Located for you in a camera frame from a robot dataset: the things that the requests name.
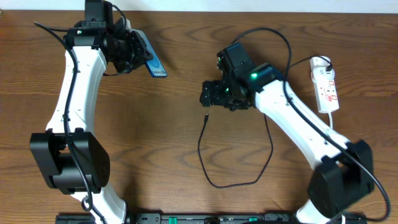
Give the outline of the blue Galaxy smartphone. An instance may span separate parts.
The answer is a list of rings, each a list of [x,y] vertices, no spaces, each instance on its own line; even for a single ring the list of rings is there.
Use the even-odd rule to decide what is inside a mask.
[[[155,50],[153,49],[152,45],[149,42],[149,39],[146,37],[145,33],[141,30],[137,30],[137,33],[143,38],[147,50],[149,53],[152,55],[152,59],[148,60],[145,65],[153,78],[166,78],[168,77],[168,74],[162,65],[162,62],[159,60]]]

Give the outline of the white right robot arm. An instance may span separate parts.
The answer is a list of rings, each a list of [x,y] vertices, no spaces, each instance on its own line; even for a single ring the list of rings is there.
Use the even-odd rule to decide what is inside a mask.
[[[256,66],[236,42],[217,54],[222,79],[203,82],[200,103],[231,111],[256,108],[296,144],[313,170],[300,223],[348,221],[344,210],[374,190],[373,154],[326,125],[293,92],[278,69]]]

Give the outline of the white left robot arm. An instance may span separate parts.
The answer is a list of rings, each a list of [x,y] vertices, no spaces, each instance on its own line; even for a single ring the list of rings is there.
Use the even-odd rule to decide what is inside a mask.
[[[85,17],[66,29],[65,75],[46,129],[30,137],[30,150],[51,189],[77,199],[85,214],[60,215],[57,223],[134,223],[134,215],[109,183],[110,158],[94,134],[101,79],[112,63],[118,75],[145,66],[154,78],[167,72],[143,31],[133,29],[109,1],[85,2]]]

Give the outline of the white power strip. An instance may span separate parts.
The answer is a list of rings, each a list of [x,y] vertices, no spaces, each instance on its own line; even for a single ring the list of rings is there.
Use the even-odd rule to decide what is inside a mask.
[[[326,56],[310,59],[311,79],[314,85],[319,113],[332,113],[339,109],[335,85],[335,71]]]

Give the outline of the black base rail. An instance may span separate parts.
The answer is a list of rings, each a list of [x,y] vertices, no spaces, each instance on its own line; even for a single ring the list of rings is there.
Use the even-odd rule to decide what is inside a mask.
[[[298,223],[291,215],[286,213],[249,214],[249,215],[179,215],[159,213],[140,213],[126,215],[125,220],[105,223],[130,223],[130,224],[237,224],[237,223]]]

